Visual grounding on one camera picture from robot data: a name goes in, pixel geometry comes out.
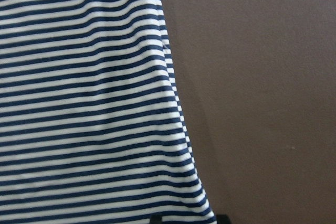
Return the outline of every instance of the garment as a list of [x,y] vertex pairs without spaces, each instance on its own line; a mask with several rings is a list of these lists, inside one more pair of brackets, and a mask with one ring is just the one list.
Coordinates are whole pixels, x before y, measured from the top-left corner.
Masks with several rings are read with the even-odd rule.
[[0,224],[215,223],[161,0],[0,0]]

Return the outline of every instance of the striped fabric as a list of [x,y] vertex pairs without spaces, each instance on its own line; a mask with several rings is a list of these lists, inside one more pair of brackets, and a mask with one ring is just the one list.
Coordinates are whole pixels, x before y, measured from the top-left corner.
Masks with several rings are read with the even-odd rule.
[[0,224],[215,223],[160,0],[0,0]]

